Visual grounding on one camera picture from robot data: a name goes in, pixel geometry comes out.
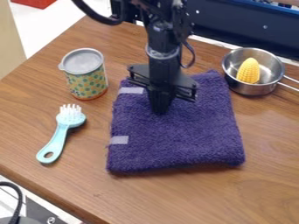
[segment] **folded towel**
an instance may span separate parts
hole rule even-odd
[[[166,115],[151,112],[145,89],[122,81],[114,104],[109,171],[244,162],[225,80],[213,70],[192,78],[199,83],[196,102],[175,99]]]

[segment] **yellow toy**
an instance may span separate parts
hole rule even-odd
[[[254,58],[246,59],[239,68],[237,80],[246,83],[257,83],[260,80],[260,65]]]

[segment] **cable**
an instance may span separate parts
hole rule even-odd
[[[13,213],[13,215],[10,219],[10,222],[8,224],[18,224],[19,215],[20,215],[21,207],[22,207],[22,203],[23,203],[23,194],[22,194],[20,188],[18,188],[16,185],[14,185],[10,182],[0,182],[0,186],[11,187],[12,189],[14,189],[17,192],[17,196],[18,196],[17,207],[16,207],[16,210]]]
[[[191,54],[192,54],[192,60],[187,65],[182,65],[181,61],[179,63],[181,64],[182,68],[189,68],[189,67],[191,67],[191,66],[194,65],[195,59],[196,59],[196,55],[195,55],[193,47],[191,45],[189,45],[189,43],[187,41],[183,42],[183,45],[185,47],[187,47],[187,49],[191,52]]]
[[[82,0],[72,0],[72,1],[75,5],[77,5],[79,9],[84,11],[90,18],[106,25],[119,25],[124,21],[124,18],[126,17],[125,13],[126,13],[127,4],[124,3],[124,0],[121,0],[121,16],[118,19],[112,17],[103,17],[102,15],[99,15]]]

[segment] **black robotic arm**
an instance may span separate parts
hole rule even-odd
[[[146,53],[149,64],[130,65],[129,81],[147,89],[150,105],[156,114],[166,113],[176,97],[190,102],[196,100],[198,83],[181,71],[181,67],[190,67],[195,62],[195,52],[187,43],[192,27],[186,0],[119,0],[121,13],[111,17],[97,14],[82,0],[73,2],[89,17],[107,25],[119,25],[123,22],[129,4],[140,9],[148,33]],[[193,56],[186,66],[181,63],[182,45]]]

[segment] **tin can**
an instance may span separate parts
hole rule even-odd
[[[79,100],[93,100],[108,90],[104,57],[95,49],[71,51],[62,59],[59,69],[66,75],[71,94]]]

